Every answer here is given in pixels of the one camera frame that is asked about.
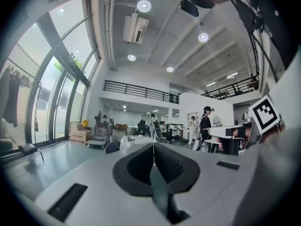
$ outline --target ceiling light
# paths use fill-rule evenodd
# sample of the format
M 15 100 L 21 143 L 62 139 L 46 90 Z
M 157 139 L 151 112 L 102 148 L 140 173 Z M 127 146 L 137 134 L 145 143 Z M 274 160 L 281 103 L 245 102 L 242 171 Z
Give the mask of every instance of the ceiling light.
M 206 42 L 207 40 L 208 40 L 208 38 L 209 38 L 209 36 L 208 36 L 208 34 L 207 33 L 205 33 L 205 32 L 203 32 L 203 33 L 201 33 L 199 36 L 198 36 L 198 40 L 200 41 L 200 42 Z
M 168 72 L 173 72 L 173 71 L 174 71 L 174 68 L 173 68 L 173 67 L 168 67 L 168 68 L 167 68 L 167 71 L 168 71 Z
M 127 58 L 128 58 L 129 61 L 135 61 L 136 60 L 135 55 L 129 55 Z
M 213 83 L 211 83 L 211 84 L 208 84 L 208 85 L 206 85 L 206 86 L 208 87 L 208 86 L 210 86 L 210 85 L 214 85 L 214 84 L 215 84 L 215 82 L 213 82 Z
M 232 74 L 232 75 L 229 75 L 229 76 L 227 76 L 227 78 L 230 78 L 230 77 L 232 77 L 232 76 L 234 76 L 234 75 L 237 75 L 238 73 L 234 73 L 234 74 Z
M 147 0 L 141 0 L 140 2 L 137 3 L 137 9 L 140 12 L 146 13 L 151 9 L 151 3 Z

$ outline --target ceiling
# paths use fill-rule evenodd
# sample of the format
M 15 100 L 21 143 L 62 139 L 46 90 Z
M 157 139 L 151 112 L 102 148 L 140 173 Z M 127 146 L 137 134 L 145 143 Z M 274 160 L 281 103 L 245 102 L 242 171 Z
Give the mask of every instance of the ceiling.
M 141 44 L 123 41 L 125 16 L 136 11 L 140 0 L 115 0 L 113 11 L 113 54 L 116 68 L 151 68 L 153 74 L 182 78 L 179 84 L 191 81 L 203 90 L 213 90 L 255 74 L 251 43 L 233 5 L 228 2 L 213 9 L 199 9 L 195 18 L 180 9 L 181 0 L 148 0 L 152 7 L 138 17 L 149 20 Z M 198 40 L 201 32 L 209 40 Z M 137 60 L 127 59 L 134 54 Z M 173 75 L 166 71 L 173 67 Z M 225 77 L 238 72 L 231 80 Z
M 114 110 L 124 110 L 123 105 L 126 106 L 127 112 L 137 112 L 137 113 L 154 113 L 155 115 L 167 115 L 168 114 L 168 108 L 160 107 L 160 106 L 154 106 L 154 105 L 145 105 L 145 104 L 139 104 L 139 103 L 133 103 L 128 101 L 121 101 L 121 100 L 113 100 L 113 99 L 104 99 L 104 103 L 111 109 Z

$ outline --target balcony railing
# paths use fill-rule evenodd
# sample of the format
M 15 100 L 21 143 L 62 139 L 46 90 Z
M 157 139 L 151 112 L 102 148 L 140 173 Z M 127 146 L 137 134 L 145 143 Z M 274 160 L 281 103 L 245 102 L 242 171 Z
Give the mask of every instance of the balcony railing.
M 239 96 L 245 93 L 249 93 L 258 90 L 259 81 L 257 76 L 242 80 L 240 82 L 216 89 L 205 94 L 203 96 L 223 100 L 226 98 Z
M 156 90 L 150 89 L 138 85 L 131 85 L 126 83 L 121 83 L 117 81 L 107 81 L 105 80 L 104 89 L 105 91 L 117 92 L 126 95 L 140 96 L 144 98 L 150 98 L 155 100 L 161 100 L 165 102 L 170 102 L 174 104 L 179 103 L 179 96 Z

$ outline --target gray floor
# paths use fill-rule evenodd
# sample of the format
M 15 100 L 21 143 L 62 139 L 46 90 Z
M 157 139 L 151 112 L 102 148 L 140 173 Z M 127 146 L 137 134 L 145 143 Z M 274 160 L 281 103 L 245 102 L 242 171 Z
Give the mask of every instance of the gray floor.
M 121 138 L 124 136 L 124 132 L 117 131 L 115 135 Z M 191 145 L 184 142 L 173 141 L 171 144 L 192 149 Z M 12 187 L 32 200 L 35 200 L 44 189 L 81 163 L 97 156 L 105 156 L 101 147 L 88 148 L 72 141 L 61 142 L 41 151 L 44 156 L 44 163 L 40 154 L 35 153 L 4 164 Z M 156 193 L 163 195 L 161 202 L 157 199 L 154 199 L 154 202 L 164 205 L 166 184 L 157 168 L 152 170 L 151 179 Z

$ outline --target hanging clothes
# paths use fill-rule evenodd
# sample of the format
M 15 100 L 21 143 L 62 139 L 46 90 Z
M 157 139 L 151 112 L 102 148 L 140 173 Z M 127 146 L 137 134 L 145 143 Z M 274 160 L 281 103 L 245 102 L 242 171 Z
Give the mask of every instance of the hanging clothes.
M 17 103 L 18 103 L 20 85 L 21 85 L 20 76 L 17 73 L 11 74 L 9 80 L 9 89 L 8 89 L 9 90 L 8 102 L 5 108 L 3 118 L 8 123 L 13 124 L 14 127 L 18 126 Z
M 10 80 L 10 69 L 7 68 L 0 78 L 0 123 L 2 121 L 3 114 L 8 101 L 9 80 Z

